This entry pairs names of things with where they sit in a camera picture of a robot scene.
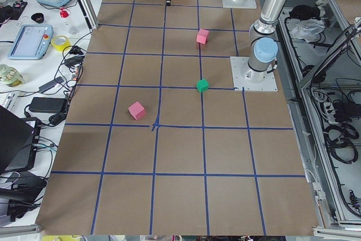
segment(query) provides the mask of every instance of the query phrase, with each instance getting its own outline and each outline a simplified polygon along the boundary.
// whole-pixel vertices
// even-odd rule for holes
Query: roll of tape
[[[65,50],[69,50],[71,48],[71,43],[67,36],[56,36],[53,39],[51,39],[51,44],[53,47],[63,52]]]

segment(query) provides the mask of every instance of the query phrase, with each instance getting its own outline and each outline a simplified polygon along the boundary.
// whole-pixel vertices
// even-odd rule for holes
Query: green cube
[[[206,79],[202,79],[200,81],[197,82],[197,89],[200,93],[202,93],[203,91],[208,90],[209,88],[209,84],[207,82]]]

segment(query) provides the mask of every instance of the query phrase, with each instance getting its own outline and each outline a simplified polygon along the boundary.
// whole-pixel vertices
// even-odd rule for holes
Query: blue joint cap
[[[271,38],[263,37],[254,45],[254,56],[263,63],[271,62],[275,59],[278,52],[277,43]]]

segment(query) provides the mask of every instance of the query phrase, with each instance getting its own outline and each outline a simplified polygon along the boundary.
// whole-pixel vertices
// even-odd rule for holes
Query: white mounting plate
[[[256,0],[222,0],[223,8],[257,8]]]
[[[265,79],[260,83],[251,83],[241,75],[242,66],[247,63],[249,57],[247,56],[232,56],[231,57],[231,68],[233,85],[235,91],[278,91],[275,76],[273,73],[268,73]]]

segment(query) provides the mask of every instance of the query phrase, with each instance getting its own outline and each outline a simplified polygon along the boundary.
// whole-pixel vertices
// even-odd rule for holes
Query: cube
[[[209,88],[209,84],[207,82],[206,79],[202,79],[200,81],[197,82],[197,89],[200,93],[202,93],[203,91],[208,90]]]
[[[197,35],[197,42],[205,44],[207,42],[209,30],[200,29]]]
[[[139,102],[132,104],[130,107],[128,107],[128,110],[133,118],[135,118],[137,121],[146,115],[146,109]]]

